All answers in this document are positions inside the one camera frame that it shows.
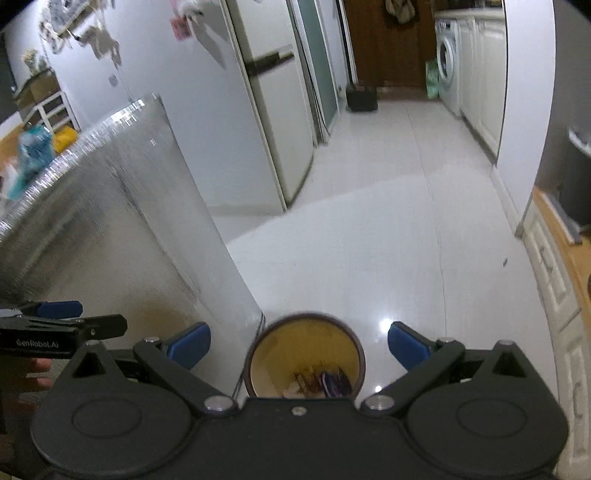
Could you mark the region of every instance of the hallway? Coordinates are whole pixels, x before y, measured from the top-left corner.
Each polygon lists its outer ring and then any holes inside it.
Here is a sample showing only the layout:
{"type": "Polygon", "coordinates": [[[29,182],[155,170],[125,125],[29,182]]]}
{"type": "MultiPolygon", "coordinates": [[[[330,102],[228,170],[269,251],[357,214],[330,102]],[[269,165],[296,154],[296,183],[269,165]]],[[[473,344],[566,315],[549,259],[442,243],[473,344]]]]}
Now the hallway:
{"type": "Polygon", "coordinates": [[[216,224],[269,322],[302,310],[346,322],[365,349],[365,398],[405,371],[387,331],[401,320],[467,348],[515,340],[556,394],[550,334],[525,248],[491,162],[440,102],[342,112],[293,208],[216,224]]]}

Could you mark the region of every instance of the white cabinet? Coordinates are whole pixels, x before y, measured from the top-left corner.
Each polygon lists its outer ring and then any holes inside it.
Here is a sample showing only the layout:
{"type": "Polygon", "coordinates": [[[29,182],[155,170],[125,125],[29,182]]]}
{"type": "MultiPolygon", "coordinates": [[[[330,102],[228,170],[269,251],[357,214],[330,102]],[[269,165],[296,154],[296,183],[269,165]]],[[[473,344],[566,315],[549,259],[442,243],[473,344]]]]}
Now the white cabinet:
{"type": "Polygon", "coordinates": [[[496,155],[505,113],[505,20],[458,21],[462,113],[496,155]]]}
{"type": "Polygon", "coordinates": [[[474,125],[480,115],[478,98],[479,69],[474,68],[476,54],[476,23],[473,18],[458,22],[460,31],[460,92],[462,113],[474,125]]]}
{"type": "Polygon", "coordinates": [[[564,480],[591,478],[589,452],[589,385],[591,353],[581,314],[558,336],[555,346],[558,397],[569,420],[569,440],[558,461],[558,476],[564,480]]]}
{"type": "Polygon", "coordinates": [[[504,22],[478,20],[476,38],[482,55],[478,132],[493,153],[499,150],[507,83],[507,37],[504,22]]]}
{"type": "Polygon", "coordinates": [[[538,282],[552,338],[558,400],[569,422],[569,438],[558,460],[561,480],[591,479],[591,322],[589,306],[574,287],[578,275],[569,274],[564,238],[555,237],[558,220],[548,219],[549,208],[534,191],[524,221],[525,246],[538,282]]]}
{"type": "Polygon", "coordinates": [[[542,287],[540,292],[550,331],[556,335],[580,311],[577,297],[568,272],[560,261],[560,251],[534,202],[525,216],[524,229],[523,240],[535,277],[542,287]]]}

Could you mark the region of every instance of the white wall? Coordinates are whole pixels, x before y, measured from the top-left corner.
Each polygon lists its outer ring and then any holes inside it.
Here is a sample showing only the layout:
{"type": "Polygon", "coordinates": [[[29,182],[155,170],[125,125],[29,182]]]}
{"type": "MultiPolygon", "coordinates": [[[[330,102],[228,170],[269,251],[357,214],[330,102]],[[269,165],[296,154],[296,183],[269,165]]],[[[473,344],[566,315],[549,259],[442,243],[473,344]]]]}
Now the white wall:
{"type": "Polygon", "coordinates": [[[337,88],[345,88],[349,83],[343,34],[340,28],[339,11],[336,6],[338,0],[316,0],[322,17],[322,24],[328,42],[330,62],[337,88]]]}
{"type": "Polygon", "coordinates": [[[554,0],[556,81],[548,137],[536,185],[555,189],[562,181],[570,146],[568,129],[591,141],[591,21],[566,0],[554,0]]]}
{"type": "Polygon", "coordinates": [[[20,113],[16,112],[9,116],[4,122],[0,124],[0,140],[6,137],[16,127],[22,123],[20,113]]]}
{"type": "MultiPolygon", "coordinates": [[[[20,55],[41,49],[37,34],[41,0],[4,30],[11,66],[22,84],[20,55]]],[[[91,15],[86,25],[94,21],[91,15]]],[[[105,11],[108,33],[119,44],[121,66],[97,59],[90,46],[71,41],[49,52],[49,63],[82,128],[146,93],[161,95],[191,174],[210,209],[227,213],[281,213],[277,179],[222,9],[211,3],[199,40],[178,42],[167,1],[115,2],[105,11]],[[117,85],[109,78],[115,76],[117,85]]],[[[84,25],[77,33],[84,30],[84,25]]]]}
{"type": "Polygon", "coordinates": [[[505,0],[508,78],[498,174],[523,216],[544,149],[554,93],[552,0],[505,0]]]}
{"type": "Polygon", "coordinates": [[[31,3],[19,14],[17,19],[10,22],[3,30],[6,51],[17,88],[20,88],[29,78],[29,69],[22,62],[21,55],[29,48],[43,53],[41,40],[37,33],[37,22],[41,8],[42,2],[31,3]]]}

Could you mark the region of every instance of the sticker on wall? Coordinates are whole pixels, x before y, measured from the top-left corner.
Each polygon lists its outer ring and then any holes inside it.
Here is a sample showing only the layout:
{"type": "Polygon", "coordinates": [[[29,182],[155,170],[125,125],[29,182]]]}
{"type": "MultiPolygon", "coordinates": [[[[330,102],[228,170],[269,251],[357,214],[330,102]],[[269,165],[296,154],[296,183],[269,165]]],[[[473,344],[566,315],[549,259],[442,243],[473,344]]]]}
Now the sticker on wall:
{"type": "Polygon", "coordinates": [[[170,6],[174,12],[174,18],[170,19],[170,26],[173,28],[174,38],[181,41],[191,37],[191,27],[189,27],[187,18],[179,13],[177,0],[170,0],[170,6]]]}
{"type": "Polygon", "coordinates": [[[53,30],[62,35],[90,5],[90,0],[48,0],[53,30]]]}
{"type": "Polygon", "coordinates": [[[41,38],[49,44],[49,48],[53,54],[58,54],[64,48],[66,41],[61,38],[51,24],[51,13],[49,7],[45,7],[41,11],[41,18],[39,19],[39,33],[41,38]]]}

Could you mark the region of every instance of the brown bowl rim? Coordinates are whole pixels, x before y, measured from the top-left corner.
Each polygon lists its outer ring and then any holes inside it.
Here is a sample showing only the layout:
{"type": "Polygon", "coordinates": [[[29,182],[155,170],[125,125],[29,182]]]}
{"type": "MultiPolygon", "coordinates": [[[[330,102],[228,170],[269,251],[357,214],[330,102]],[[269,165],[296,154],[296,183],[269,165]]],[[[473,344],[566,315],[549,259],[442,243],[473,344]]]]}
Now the brown bowl rim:
{"type": "Polygon", "coordinates": [[[357,350],[358,358],[359,358],[359,376],[355,385],[353,385],[352,390],[353,393],[351,394],[351,398],[356,398],[361,392],[361,388],[363,387],[363,383],[365,382],[365,351],[363,350],[363,346],[359,341],[357,335],[355,335],[354,331],[346,324],[344,324],[341,320],[332,315],[328,315],[326,313],[320,312],[297,312],[297,313],[290,313],[289,315],[285,315],[280,317],[278,320],[272,322],[268,328],[266,328],[252,343],[251,347],[248,349],[248,353],[246,354],[246,361],[244,366],[244,373],[243,373],[243,380],[246,387],[246,391],[248,395],[253,398],[258,398],[254,386],[252,385],[251,379],[251,363],[252,357],[254,356],[256,348],[261,344],[261,342],[267,337],[271,332],[278,329],[279,327],[285,325],[286,323],[291,323],[296,320],[303,320],[303,319],[314,319],[314,320],[322,320],[327,323],[331,323],[332,325],[336,326],[340,330],[344,331],[347,336],[353,340],[355,344],[355,348],[357,350]]]}

